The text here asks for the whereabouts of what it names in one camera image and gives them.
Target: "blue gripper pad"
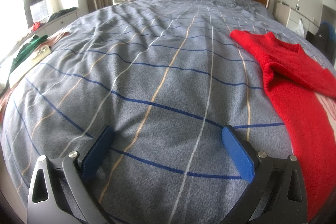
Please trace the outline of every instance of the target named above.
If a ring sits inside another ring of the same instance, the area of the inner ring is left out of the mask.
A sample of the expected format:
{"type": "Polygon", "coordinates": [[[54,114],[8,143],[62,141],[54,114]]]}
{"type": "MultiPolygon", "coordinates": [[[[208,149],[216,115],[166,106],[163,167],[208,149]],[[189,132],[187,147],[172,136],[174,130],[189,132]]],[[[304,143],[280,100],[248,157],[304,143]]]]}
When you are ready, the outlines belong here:
{"type": "Polygon", "coordinates": [[[104,157],[111,147],[113,137],[114,133],[112,127],[107,126],[82,161],[82,180],[86,181],[95,176],[99,166],[102,164],[104,157]]]}
{"type": "Polygon", "coordinates": [[[251,183],[255,176],[254,163],[231,130],[234,129],[227,126],[223,128],[222,143],[236,165],[241,178],[251,183]]]}

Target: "red sweater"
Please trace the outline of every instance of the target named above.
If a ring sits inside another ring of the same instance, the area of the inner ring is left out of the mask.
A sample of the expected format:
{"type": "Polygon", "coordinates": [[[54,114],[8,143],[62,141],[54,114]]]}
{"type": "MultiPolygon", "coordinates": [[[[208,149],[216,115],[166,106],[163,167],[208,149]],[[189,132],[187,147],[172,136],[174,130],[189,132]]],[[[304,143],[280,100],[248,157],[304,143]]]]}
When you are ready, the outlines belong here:
{"type": "Polygon", "coordinates": [[[336,78],[299,44],[280,41],[271,32],[234,30],[230,36],[261,66],[265,93],[300,162],[310,220],[336,185],[336,78]]]}

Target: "silver screw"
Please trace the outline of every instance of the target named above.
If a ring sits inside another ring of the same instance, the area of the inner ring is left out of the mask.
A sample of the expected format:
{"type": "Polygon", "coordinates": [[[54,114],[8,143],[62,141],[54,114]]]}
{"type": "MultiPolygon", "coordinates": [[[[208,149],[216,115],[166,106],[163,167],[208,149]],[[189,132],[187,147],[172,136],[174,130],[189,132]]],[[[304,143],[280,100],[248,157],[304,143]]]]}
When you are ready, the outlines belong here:
{"type": "Polygon", "coordinates": [[[259,152],[258,152],[258,157],[259,157],[259,158],[266,158],[266,157],[267,157],[267,154],[266,154],[266,152],[264,152],[264,151],[259,151],[259,152]]]}
{"type": "Polygon", "coordinates": [[[295,155],[290,155],[289,158],[291,161],[297,161],[297,157],[295,155]]]}
{"type": "Polygon", "coordinates": [[[47,157],[45,155],[41,155],[37,158],[38,161],[44,161],[47,157]]]}
{"type": "Polygon", "coordinates": [[[74,157],[76,157],[78,155],[78,152],[77,151],[71,151],[70,153],[69,153],[69,157],[70,158],[74,158],[74,157]]]}

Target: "white stripe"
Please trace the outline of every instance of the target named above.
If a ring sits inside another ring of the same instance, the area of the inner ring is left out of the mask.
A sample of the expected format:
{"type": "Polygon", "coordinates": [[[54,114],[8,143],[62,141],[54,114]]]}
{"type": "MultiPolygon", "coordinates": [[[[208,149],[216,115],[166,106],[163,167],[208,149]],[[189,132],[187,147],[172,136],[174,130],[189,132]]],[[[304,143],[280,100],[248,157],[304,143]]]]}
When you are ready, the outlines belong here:
{"type": "MultiPolygon", "coordinates": [[[[184,13],[191,7],[191,6],[192,6],[192,4],[191,4],[191,5],[190,5],[190,6],[189,6],[183,13],[181,13],[175,20],[178,20],[178,18],[179,18],[181,15],[183,15],[183,14],[184,14],[184,13]]],[[[111,92],[112,92],[112,90],[113,90],[113,88],[114,88],[114,85],[115,85],[117,79],[118,79],[124,72],[126,72],[126,71],[133,65],[133,63],[137,60],[137,58],[138,58],[139,55],[141,55],[142,53],[145,53],[145,52],[147,52],[147,51],[149,50],[149,47],[150,47],[155,41],[157,41],[157,40],[163,35],[163,33],[164,33],[165,31],[167,31],[167,30],[170,28],[170,26],[171,26],[171,24],[173,23],[173,21],[174,21],[174,20],[172,20],[172,21],[170,22],[170,24],[169,24],[169,26],[168,26],[167,29],[165,29],[165,30],[163,30],[163,31],[161,32],[161,34],[160,34],[159,37],[157,37],[156,39],[154,39],[154,40],[149,44],[148,48],[147,48],[145,51],[142,51],[142,52],[138,53],[137,56],[135,57],[135,59],[132,61],[132,63],[131,63],[125,70],[123,70],[120,74],[117,75],[117,77],[116,77],[116,78],[114,79],[114,81],[113,81],[112,88],[110,89],[110,91],[108,92],[108,94],[105,96],[105,98],[101,101],[101,103],[100,103],[100,105],[99,105],[99,107],[98,107],[98,109],[97,109],[95,115],[93,116],[93,118],[92,118],[92,120],[91,120],[89,126],[87,127],[87,129],[83,132],[82,135],[73,138],[73,139],[67,144],[67,146],[63,149],[62,153],[59,155],[59,158],[62,157],[62,155],[65,153],[65,151],[68,149],[68,147],[70,146],[70,144],[71,144],[74,140],[83,137],[83,136],[85,135],[85,133],[87,133],[87,131],[91,128],[93,122],[95,121],[95,119],[96,119],[96,117],[97,117],[97,115],[98,115],[99,110],[100,110],[101,107],[103,106],[103,104],[104,104],[104,102],[106,101],[106,99],[108,98],[108,96],[111,94],[111,92]]]]}
{"type": "Polygon", "coordinates": [[[200,141],[201,136],[202,136],[202,132],[203,132],[204,124],[205,124],[205,119],[206,119],[206,117],[207,117],[208,108],[209,108],[210,95],[211,95],[211,85],[212,85],[212,69],[213,69],[213,27],[212,27],[212,24],[211,24],[211,14],[210,14],[210,10],[209,10],[209,8],[208,8],[208,11],[209,11],[209,15],[210,15],[210,25],[211,25],[212,58],[211,58],[211,73],[210,73],[210,84],[209,84],[209,94],[208,94],[207,106],[206,106],[206,108],[205,108],[205,114],[204,114],[204,118],[203,118],[202,127],[201,127],[201,130],[200,130],[199,134],[198,134],[198,138],[197,138],[196,144],[195,144],[195,146],[194,146],[193,152],[191,153],[191,156],[190,156],[190,159],[189,159],[187,168],[186,168],[186,170],[185,170],[185,172],[184,172],[184,176],[183,176],[182,184],[181,184],[181,187],[180,187],[180,191],[179,191],[179,193],[178,193],[178,195],[177,195],[177,198],[176,198],[176,201],[175,201],[173,210],[172,210],[172,212],[171,212],[171,214],[170,214],[170,218],[169,218],[169,220],[168,220],[168,224],[171,223],[171,221],[172,221],[172,219],[173,219],[173,216],[174,216],[174,214],[175,214],[177,205],[178,205],[178,203],[179,203],[179,199],[180,199],[180,197],[181,197],[181,194],[182,194],[182,191],[183,191],[183,188],[184,188],[185,180],[186,180],[186,178],[187,178],[187,173],[189,172],[191,162],[192,162],[192,160],[193,160],[194,154],[195,154],[195,152],[196,152],[197,146],[198,146],[199,141],[200,141]]]}

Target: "bedspread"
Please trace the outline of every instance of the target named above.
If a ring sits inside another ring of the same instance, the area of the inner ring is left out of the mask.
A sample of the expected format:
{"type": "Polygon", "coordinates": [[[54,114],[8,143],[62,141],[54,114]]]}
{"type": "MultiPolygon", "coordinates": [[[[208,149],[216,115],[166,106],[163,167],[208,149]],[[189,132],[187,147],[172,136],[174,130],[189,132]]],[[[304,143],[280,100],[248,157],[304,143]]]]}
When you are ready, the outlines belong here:
{"type": "Polygon", "coordinates": [[[26,205],[39,155],[65,156],[111,125],[115,140],[88,188],[116,223],[219,223],[247,186],[222,145],[225,125],[272,157],[292,153],[260,66],[232,30],[300,43],[335,74],[250,0],[137,0],[67,29],[9,100],[4,158],[26,205]]]}

